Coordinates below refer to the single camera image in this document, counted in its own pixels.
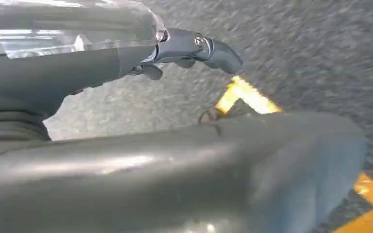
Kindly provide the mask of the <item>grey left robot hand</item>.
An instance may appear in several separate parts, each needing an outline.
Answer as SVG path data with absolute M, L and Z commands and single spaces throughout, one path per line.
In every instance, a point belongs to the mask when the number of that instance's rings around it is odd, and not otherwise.
M 307 233 L 348 195 L 367 152 L 323 112 L 221 117 L 53 141 L 65 97 L 159 63 L 235 74 L 240 57 L 131 0 L 0 0 L 0 233 Z

